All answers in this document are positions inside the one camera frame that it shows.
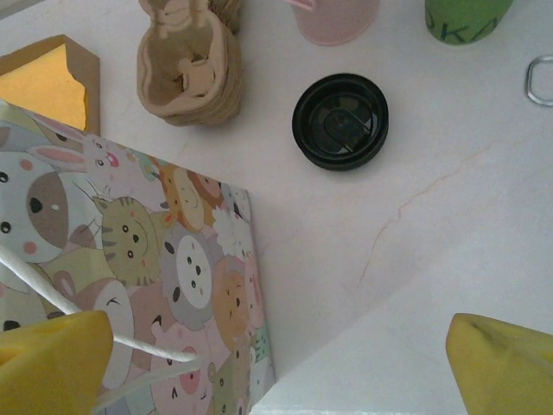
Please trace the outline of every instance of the white table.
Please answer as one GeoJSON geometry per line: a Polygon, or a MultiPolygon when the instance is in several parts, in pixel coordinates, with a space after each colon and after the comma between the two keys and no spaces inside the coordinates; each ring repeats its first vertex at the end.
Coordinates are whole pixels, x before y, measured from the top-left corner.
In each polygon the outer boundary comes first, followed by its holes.
{"type": "Polygon", "coordinates": [[[46,0],[0,22],[0,53],[65,32],[102,61],[105,138],[251,191],[279,377],[255,413],[464,413],[454,313],[553,331],[553,109],[523,95],[526,66],[553,53],[553,2],[517,0],[465,48],[431,38],[423,0],[384,0],[337,48],[303,40],[282,2],[246,3],[243,109],[216,128],[140,106],[137,0],[46,0]],[[376,82],[391,113],[350,173],[316,168],[290,131],[301,93],[338,72],[376,82]]]}

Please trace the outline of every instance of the metal ring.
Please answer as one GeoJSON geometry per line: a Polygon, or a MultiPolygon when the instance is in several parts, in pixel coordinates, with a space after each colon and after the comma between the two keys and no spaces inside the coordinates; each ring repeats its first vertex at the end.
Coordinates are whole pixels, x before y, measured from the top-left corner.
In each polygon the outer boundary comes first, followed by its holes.
{"type": "Polygon", "coordinates": [[[553,99],[540,98],[532,91],[532,75],[534,74],[534,69],[540,63],[545,62],[553,62],[553,54],[538,56],[528,66],[528,70],[526,70],[526,83],[524,85],[524,91],[526,92],[528,98],[530,98],[536,104],[543,106],[553,106],[553,99]]]}

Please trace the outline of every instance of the white rope handle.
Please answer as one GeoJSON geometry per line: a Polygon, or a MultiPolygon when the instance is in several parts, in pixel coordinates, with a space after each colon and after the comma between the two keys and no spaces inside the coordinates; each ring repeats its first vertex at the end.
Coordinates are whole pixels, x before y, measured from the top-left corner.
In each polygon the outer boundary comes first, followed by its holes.
{"type": "MultiPolygon", "coordinates": [[[[63,297],[52,285],[48,284],[44,278],[36,272],[33,267],[21,260],[17,255],[10,251],[5,246],[0,245],[0,264],[5,265],[18,278],[27,284],[32,290],[43,296],[52,305],[63,311],[65,314],[74,314],[81,311],[79,307],[63,297]]],[[[131,339],[123,335],[113,334],[113,341],[124,344],[130,348],[142,350],[148,354],[159,356],[164,359],[182,362],[182,365],[175,365],[169,369],[159,369],[154,372],[146,373],[132,382],[121,387],[113,389],[108,393],[104,393],[96,400],[96,405],[93,412],[101,411],[107,406],[117,402],[127,393],[134,391],[140,387],[156,383],[157,381],[169,379],[179,374],[188,374],[198,370],[203,363],[203,360],[197,354],[182,353],[168,351],[162,348],[157,348],[145,342],[140,342],[136,339],[131,339]]]]}

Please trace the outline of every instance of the cartoon animal print bag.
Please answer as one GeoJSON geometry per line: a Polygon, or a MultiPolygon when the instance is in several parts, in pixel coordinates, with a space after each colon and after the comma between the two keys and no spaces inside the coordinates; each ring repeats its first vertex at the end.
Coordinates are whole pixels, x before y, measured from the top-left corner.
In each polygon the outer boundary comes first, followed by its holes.
{"type": "MultiPolygon", "coordinates": [[[[244,190],[0,101],[0,245],[115,333],[206,358],[101,413],[246,415],[274,383],[244,190]]],[[[0,265],[2,331],[62,315],[0,265]]],[[[99,395],[177,364],[115,343],[99,395]]]]}

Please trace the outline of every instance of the black lid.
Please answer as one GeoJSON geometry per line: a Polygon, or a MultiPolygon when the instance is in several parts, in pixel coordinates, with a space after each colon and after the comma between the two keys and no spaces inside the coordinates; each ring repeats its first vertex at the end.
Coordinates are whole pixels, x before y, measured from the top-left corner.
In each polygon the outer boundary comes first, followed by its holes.
{"type": "Polygon", "coordinates": [[[388,133],[388,105],[368,79],[338,73],[300,98],[292,131],[303,154],[328,170],[355,169],[376,156],[388,133]]]}

